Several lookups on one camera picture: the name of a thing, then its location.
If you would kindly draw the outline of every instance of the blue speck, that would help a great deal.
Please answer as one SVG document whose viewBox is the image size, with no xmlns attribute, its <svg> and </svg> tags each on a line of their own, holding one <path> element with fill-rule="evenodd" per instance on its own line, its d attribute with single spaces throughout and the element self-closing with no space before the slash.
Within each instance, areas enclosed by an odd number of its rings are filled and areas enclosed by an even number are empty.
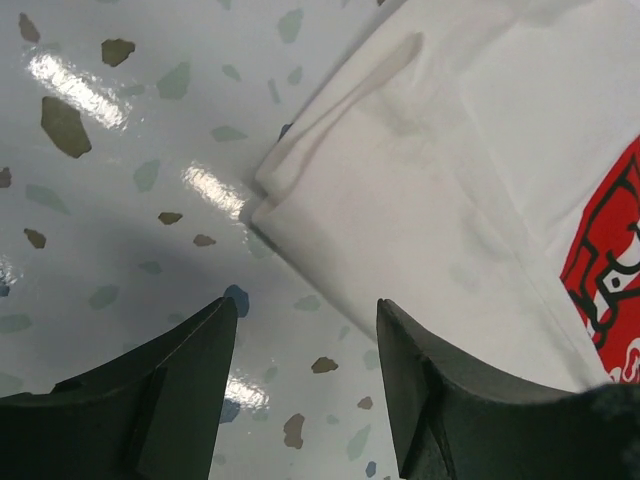
<svg viewBox="0 0 640 480">
<path fill-rule="evenodd" d="M 225 298 L 233 298 L 233 301 L 236 302 L 236 308 L 238 309 L 238 317 L 243 318 L 246 317 L 249 313 L 249 294 L 242 290 L 237 285 L 230 285 L 224 291 Z"/>
<path fill-rule="evenodd" d="M 376 462 L 369 462 L 367 464 L 367 469 L 365 470 L 365 472 L 367 473 L 367 478 L 372 478 L 376 474 L 377 469 L 378 466 L 376 465 Z"/>
<path fill-rule="evenodd" d="M 240 413 L 240 408 L 241 406 L 238 402 L 225 398 L 222 404 L 222 412 L 220 413 L 220 425 L 233 422 Z"/>
<path fill-rule="evenodd" d="M 286 125 L 282 126 L 282 128 L 280 129 L 280 136 L 278 137 L 278 141 L 282 140 L 282 137 L 287 134 L 287 132 L 291 128 L 291 125 L 293 125 L 293 123 L 287 123 Z"/>
</svg>

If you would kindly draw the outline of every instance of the white t-shirt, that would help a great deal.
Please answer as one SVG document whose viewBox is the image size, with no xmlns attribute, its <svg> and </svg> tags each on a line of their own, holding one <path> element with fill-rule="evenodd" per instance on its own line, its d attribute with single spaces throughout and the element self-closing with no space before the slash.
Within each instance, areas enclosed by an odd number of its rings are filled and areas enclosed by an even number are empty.
<svg viewBox="0 0 640 480">
<path fill-rule="evenodd" d="M 265 160 L 254 223 L 372 335 L 391 298 L 512 374 L 597 385 L 559 276 L 638 88 L 629 3 L 408 0 Z"/>
</svg>

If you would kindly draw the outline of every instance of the white fabric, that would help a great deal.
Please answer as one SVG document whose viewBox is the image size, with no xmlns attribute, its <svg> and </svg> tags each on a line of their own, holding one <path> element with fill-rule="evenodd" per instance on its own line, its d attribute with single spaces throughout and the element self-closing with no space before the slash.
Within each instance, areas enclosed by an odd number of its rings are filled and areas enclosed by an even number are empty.
<svg viewBox="0 0 640 480">
<path fill-rule="evenodd" d="M 512 374 L 607 381 L 558 274 L 639 62 L 620 0 L 408 0 L 265 160 L 254 223 L 372 335 L 391 298 Z"/>
</svg>

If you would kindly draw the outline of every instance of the glossy floor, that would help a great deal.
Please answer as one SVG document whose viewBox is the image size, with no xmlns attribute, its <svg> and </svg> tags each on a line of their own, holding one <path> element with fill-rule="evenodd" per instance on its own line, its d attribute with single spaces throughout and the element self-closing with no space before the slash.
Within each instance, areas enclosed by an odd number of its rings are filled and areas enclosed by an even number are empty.
<svg viewBox="0 0 640 480">
<path fill-rule="evenodd" d="M 246 227 L 281 127 L 390 3 L 3 2 L 0 395 L 227 291 L 245 315 L 211 478 L 397 478 L 374 342 Z"/>
</svg>

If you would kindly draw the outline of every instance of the fabric fold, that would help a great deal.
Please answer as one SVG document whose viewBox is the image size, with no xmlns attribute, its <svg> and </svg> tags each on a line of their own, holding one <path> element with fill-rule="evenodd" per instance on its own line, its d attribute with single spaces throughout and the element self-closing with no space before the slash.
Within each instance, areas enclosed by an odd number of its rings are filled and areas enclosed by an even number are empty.
<svg viewBox="0 0 640 480">
<path fill-rule="evenodd" d="M 407 1 L 267 157 L 257 180 L 268 197 L 254 224 L 372 336 L 375 302 L 391 298 L 433 333 L 512 374 L 572 391 L 607 381 L 559 279 L 562 266 L 549 258 L 553 232 L 527 216 L 532 204 L 522 207 L 527 195 L 540 196 L 544 182 L 514 184 L 510 172 L 521 170 L 522 161 L 505 154 L 516 142 L 529 148 L 538 141 L 527 137 L 527 119 L 518 118 L 536 71 L 519 65 L 528 78 L 518 90 L 517 72 L 509 70 L 516 64 L 512 56 L 531 51 L 536 58 L 559 38 L 564 45 L 551 55 L 553 67 L 566 57 L 570 68 L 583 68 L 585 53 L 577 45 L 614 35 L 613 20 L 600 26 L 593 21 L 603 12 L 618 20 L 618 30 L 637 35 L 632 27 L 640 26 L 638 12 L 619 0 Z M 576 34 L 585 38 L 569 39 Z M 606 41 L 615 45 L 600 48 L 602 55 L 620 50 L 622 39 Z M 636 48 L 630 45 L 627 53 Z M 503 70 L 510 74 L 505 87 Z M 539 76 L 547 79 L 546 72 Z M 598 94 L 593 82 L 586 83 Z M 492 84 L 500 86 L 492 90 Z M 501 89 L 511 95 L 503 98 Z M 544 92 L 534 91 L 541 102 Z M 557 103 L 557 91 L 550 101 Z M 487 98 L 501 110 L 494 111 Z M 616 105 L 623 98 L 610 100 Z M 542 102 L 536 115 L 552 106 Z M 633 107 L 622 109 L 625 129 L 613 143 L 624 143 L 640 128 Z M 502 139 L 507 126 L 516 133 Z M 568 133 L 578 138 L 581 128 Z M 558 148 L 550 142 L 547 150 Z M 606 172 L 614 160 L 601 156 L 590 175 L 597 178 L 598 169 Z M 575 195 L 585 202 L 589 181 L 574 182 Z M 580 208 L 576 200 L 570 213 Z"/>
</svg>

